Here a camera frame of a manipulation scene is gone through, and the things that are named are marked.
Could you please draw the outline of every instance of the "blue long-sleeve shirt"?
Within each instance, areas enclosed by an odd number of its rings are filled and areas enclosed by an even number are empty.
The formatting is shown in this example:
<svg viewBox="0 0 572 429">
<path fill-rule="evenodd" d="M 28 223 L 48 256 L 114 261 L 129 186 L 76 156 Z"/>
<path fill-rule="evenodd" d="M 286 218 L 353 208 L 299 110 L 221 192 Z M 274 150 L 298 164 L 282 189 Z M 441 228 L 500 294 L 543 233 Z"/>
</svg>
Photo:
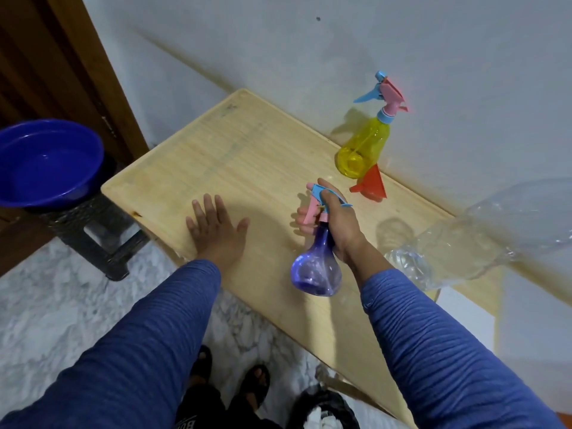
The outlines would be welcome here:
<svg viewBox="0 0 572 429">
<path fill-rule="evenodd" d="M 220 287 L 196 260 L 135 304 L 0 428 L 170 428 Z M 561 428 L 554 412 L 395 269 L 361 290 L 383 355 L 420 428 Z"/>
</svg>

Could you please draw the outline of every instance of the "right hand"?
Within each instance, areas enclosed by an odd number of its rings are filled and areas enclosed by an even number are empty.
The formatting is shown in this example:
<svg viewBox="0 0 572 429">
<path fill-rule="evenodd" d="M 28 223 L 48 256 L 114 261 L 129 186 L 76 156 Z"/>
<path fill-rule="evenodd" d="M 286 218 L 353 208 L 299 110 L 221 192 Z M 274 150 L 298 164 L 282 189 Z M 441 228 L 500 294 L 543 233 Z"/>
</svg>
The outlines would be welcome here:
<svg viewBox="0 0 572 429">
<path fill-rule="evenodd" d="M 335 191 L 341 198 L 346 198 L 341 194 L 340 190 L 333 186 L 325 179 L 319 178 L 318 184 Z M 327 190 L 321 192 L 321 199 L 329 208 L 328 224 L 329 230 L 332 233 L 336 247 L 334 251 L 338 258 L 345 263 L 351 260 L 351 254 L 359 250 L 359 247 L 367 243 L 366 237 L 359 229 L 358 218 L 353 208 L 341 206 L 340 200 L 337 196 Z M 308 213 L 307 207 L 298 208 L 296 223 L 300 226 L 300 231 L 306 234 L 314 234 L 318 225 L 318 211 L 311 224 L 304 224 L 304 217 Z"/>
</svg>

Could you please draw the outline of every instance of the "sandal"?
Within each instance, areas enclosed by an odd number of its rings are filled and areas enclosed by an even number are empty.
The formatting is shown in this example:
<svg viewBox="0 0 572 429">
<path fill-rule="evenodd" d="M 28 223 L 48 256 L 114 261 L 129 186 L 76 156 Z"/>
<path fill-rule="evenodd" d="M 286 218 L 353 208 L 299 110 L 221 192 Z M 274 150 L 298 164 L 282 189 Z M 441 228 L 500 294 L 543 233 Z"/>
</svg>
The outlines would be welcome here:
<svg viewBox="0 0 572 429">
<path fill-rule="evenodd" d="M 261 369 L 262 373 L 266 375 L 265 386 L 262 385 L 259 381 L 259 378 L 254 375 L 256 369 Z M 256 404 L 260 408 L 260 405 L 268 394 L 268 389 L 270 389 L 270 372 L 268 371 L 268 367 L 266 367 L 264 364 L 256 364 L 256 366 L 251 367 L 247 374 L 244 376 L 243 383 L 240 384 L 239 394 L 244 396 L 247 393 L 253 393 L 256 398 Z"/>
<path fill-rule="evenodd" d="M 199 358 L 198 356 L 204 353 L 204 358 Z M 197 360 L 193 364 L 193 367 L 190 370 L 191 376 L 200 376 L 202 377 L 207 383 L 209 382 L 209 378 L 211 377 L 211 370 L 213 368 L 213 355 L 211 350 L 206 345 L 201 345 L 201 348 L 198 350 L 197 353 Z"/>
</svg>

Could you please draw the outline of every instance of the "black plastic stool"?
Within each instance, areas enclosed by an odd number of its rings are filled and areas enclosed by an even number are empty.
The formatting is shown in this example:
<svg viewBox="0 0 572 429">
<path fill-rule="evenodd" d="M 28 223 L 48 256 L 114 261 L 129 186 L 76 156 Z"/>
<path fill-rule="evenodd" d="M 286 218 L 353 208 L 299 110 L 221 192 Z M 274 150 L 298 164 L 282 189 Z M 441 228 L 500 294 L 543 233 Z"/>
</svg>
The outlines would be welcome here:
<svg viewBox="0 0 572 429">
<path fill-rule="evenodd" d="M 64 244 L 73 248 L 112 281 L 123 280 L 129 275 L 127 261 L 149 242 L 143 230 L 139 230 L 120 245 L 121 233 L 134 221 L 100 193 L 74 208 L 41 213 L 38 216 Z M 104 249 L 85 232 L 89 225 L 104 230 L 117 248 L 111 253 Z"/>
</svg>

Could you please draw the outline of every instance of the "floor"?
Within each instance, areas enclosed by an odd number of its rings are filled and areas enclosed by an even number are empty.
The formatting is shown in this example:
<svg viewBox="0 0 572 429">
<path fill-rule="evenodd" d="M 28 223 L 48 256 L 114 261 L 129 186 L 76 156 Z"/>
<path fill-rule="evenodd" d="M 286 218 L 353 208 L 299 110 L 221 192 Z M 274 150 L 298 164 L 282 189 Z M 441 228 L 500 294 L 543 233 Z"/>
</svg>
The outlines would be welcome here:
<svg viewBox="0 0 572 429">
<path fill-rule="evenodd" d="M 0 278 L 0 417 L 38 399 L 58 373 L 175 270 L 147 244 L 121 282 L 107 280 L 59 239 Z M 212 383 L 228 404 L 241 376 L 265 361 L 272 387 L 260 414 L 285 425 L 297 395 L 315 384 L 319 361 L 228 292 L 214 304 L 204 343 L 213 351 Z M 361 427 L 405 425 L 346 398 Z"/>
</svg>

